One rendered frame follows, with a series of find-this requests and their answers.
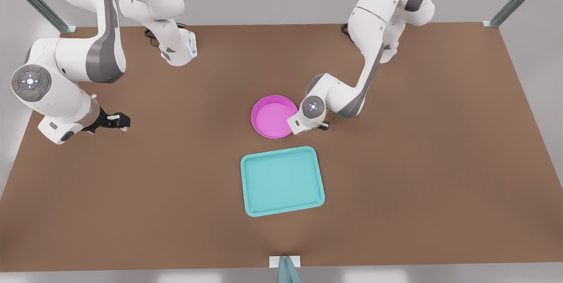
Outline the teal rectangular tray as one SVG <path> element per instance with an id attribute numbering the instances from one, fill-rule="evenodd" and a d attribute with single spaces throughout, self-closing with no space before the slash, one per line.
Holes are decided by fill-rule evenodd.
<path id="1" fill-rule="evenodd" d="M 241 159 L 245 212 L 250 217 L 320 207 L 325 203 L 314 148 L 265 151 Z"/>

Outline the pink round plate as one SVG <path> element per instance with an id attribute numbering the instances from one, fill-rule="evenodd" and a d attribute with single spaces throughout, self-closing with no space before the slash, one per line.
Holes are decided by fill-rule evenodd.
<path id="1" fill-rule="evenodd" d="M 252 126 L 264 137 L 280 139 L 292 134 L 287 119 L 297 112 L 292 100 L 282 95 L 268 95 L 255 103 L 251 112 Z"/>

